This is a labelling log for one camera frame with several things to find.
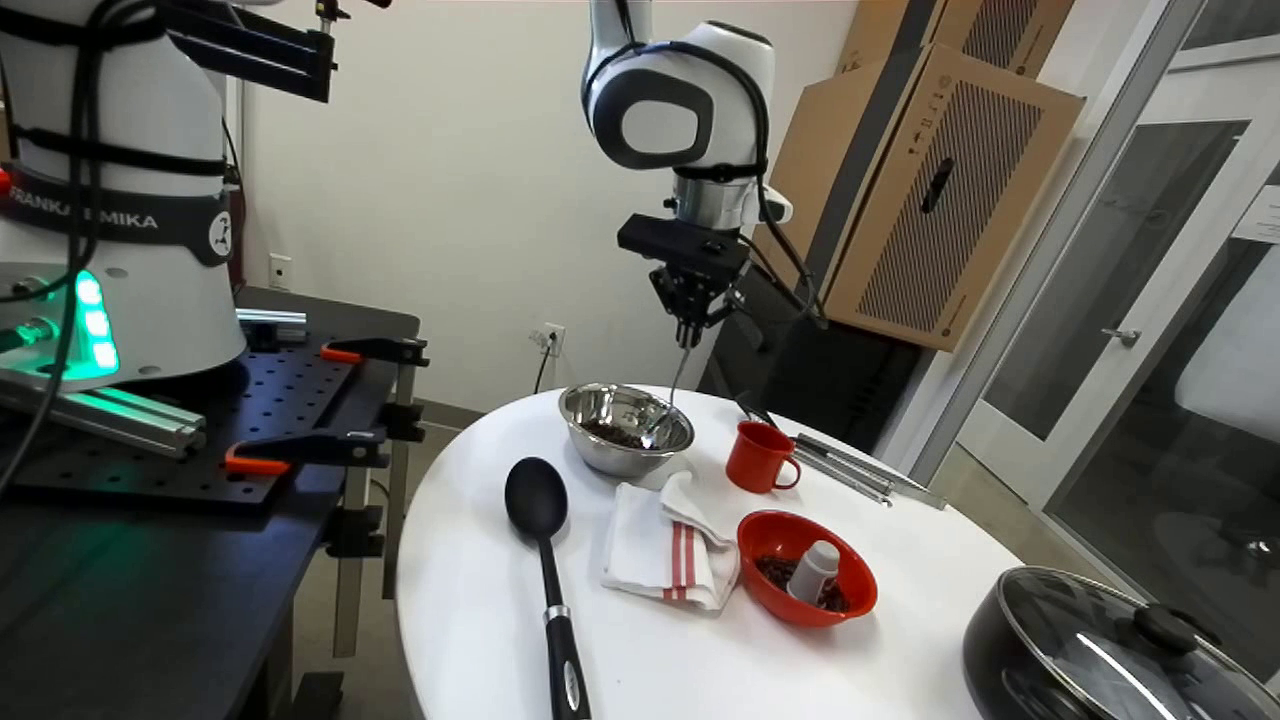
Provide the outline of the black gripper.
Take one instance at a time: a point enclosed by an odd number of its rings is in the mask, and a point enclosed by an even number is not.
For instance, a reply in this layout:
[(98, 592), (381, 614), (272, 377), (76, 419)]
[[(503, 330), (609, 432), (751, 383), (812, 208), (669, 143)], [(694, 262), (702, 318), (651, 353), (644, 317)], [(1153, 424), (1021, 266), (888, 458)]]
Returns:
[(651, 288), (677, 317), (677, 347), (694, 347), (694, 329), (707, 330), (730, 317), (730, 302), (713, 302), (746, 262), (746, 248), (730, 230), (686, 221), (628, 216), (617, 242), (654, 259)]

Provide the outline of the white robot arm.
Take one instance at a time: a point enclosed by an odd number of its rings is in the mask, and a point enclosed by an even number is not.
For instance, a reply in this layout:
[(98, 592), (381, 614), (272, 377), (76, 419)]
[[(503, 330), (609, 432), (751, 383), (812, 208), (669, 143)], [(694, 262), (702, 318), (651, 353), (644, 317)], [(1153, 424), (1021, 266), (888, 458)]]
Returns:
[(724, 18), (684, 36), (646, 36), (646, 0), (588, 0), (578, 112), (594, 146), (633, 173), (677, 175), (669, 216), (628, 216), (617, 241), (654, 259), (651, 288), (694, 347), (736, 301), (743, 230), (778, 224), (786, 199), (767, 187), (773, 41)]

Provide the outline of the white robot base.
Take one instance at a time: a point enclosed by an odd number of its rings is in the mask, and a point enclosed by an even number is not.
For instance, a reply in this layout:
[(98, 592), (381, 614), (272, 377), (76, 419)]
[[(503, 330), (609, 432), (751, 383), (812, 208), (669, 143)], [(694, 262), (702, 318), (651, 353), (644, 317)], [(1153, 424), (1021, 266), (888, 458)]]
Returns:
[(237, 361), (220, 93), (160, 3), (2, 0), (0, 62), (0, 372), (98, 389)]

